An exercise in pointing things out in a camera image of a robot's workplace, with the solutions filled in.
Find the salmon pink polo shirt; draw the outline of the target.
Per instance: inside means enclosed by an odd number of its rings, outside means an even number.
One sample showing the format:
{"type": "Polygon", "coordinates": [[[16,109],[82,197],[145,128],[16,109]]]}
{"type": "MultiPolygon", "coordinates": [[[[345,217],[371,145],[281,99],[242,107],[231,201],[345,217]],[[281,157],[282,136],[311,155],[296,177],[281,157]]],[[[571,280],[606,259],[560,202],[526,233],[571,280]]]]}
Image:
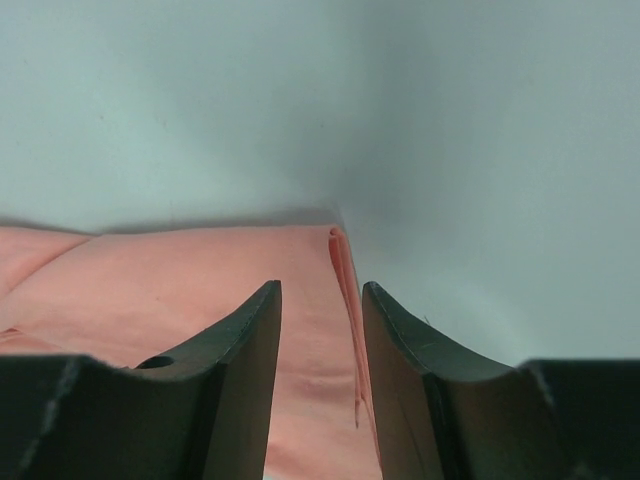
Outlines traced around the salmon pink polo shirt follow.
{"type": "Polygon", "coordinates": [[[360,294],[335,225],[81,235],[1,231],[1,350],[133,367],[282,286],[266,474],[377,479],[360,294]]]}

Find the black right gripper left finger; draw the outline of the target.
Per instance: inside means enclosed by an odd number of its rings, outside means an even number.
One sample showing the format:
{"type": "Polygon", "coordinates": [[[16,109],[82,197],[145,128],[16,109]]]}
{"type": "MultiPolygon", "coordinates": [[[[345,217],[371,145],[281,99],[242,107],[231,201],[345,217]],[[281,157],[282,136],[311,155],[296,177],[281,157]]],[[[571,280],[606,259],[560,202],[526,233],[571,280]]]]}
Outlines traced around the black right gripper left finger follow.
{"type": "Polygon", "coordinates": [[[134,368],[88,355],[1,359],[5,479],[259,479],[281,329],[269,281],[134,368]]]}

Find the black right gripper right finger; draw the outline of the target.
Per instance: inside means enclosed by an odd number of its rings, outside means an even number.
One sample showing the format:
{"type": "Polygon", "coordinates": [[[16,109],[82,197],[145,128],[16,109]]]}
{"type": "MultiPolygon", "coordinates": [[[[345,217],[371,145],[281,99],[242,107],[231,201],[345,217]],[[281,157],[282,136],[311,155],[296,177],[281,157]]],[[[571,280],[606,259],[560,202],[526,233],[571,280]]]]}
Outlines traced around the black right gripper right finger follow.
{"type": "Polygon", "coordinates": [[[387,479],[635,479],[639,363],[510,367],[447,337],[379,284],[363,289],[376,437],[387,479]]]}

